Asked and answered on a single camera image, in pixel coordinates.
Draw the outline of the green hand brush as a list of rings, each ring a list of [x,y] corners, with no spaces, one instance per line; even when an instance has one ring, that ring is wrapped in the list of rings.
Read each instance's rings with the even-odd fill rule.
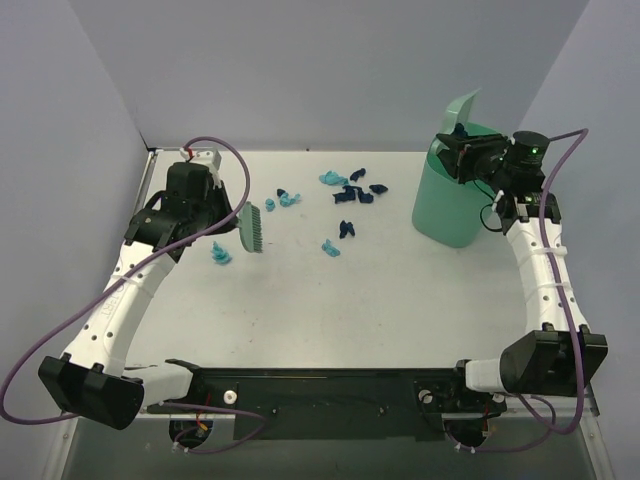
[[[250,201],[247,201],[237,214],[237,228],[241,244],[246,252],[263,252],[261,212]]]

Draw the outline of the green dustpan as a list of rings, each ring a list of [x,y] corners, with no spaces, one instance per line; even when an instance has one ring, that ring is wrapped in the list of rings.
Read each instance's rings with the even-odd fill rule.
[[[474,104],[476,95],[481,91],[480,88],[471,91],[452,100],[445,109],[444,117],[441,123],[440,133],[452,135],[456,123],[462,123],[468,134],[467,122],[470,112]]]

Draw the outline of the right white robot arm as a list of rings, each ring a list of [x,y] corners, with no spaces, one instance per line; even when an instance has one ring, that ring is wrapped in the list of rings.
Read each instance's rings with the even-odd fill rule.
[[[449,402],[468,409],[483,393],[575,397],[608,353],[590,330],[566,268],[559,204],[542,171],[550,138],[532,131],[462,136],[439,133],[437,156],[457,183],[480,181],[516,258],[526,308],[524,335],[492,360],[469,360],[447,383]]]

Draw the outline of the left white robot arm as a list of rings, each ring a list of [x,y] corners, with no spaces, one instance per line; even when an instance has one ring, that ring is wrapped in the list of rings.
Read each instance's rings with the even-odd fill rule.
[[[174,163],[165,188],[131,218],[106,299],[62,355],[45,357],[38,369],[62,411],[122,430],[145,404],[143,380],[125,374],[127,354],[157,289],[186,248],[182,241],[231,215],[219,165]]]

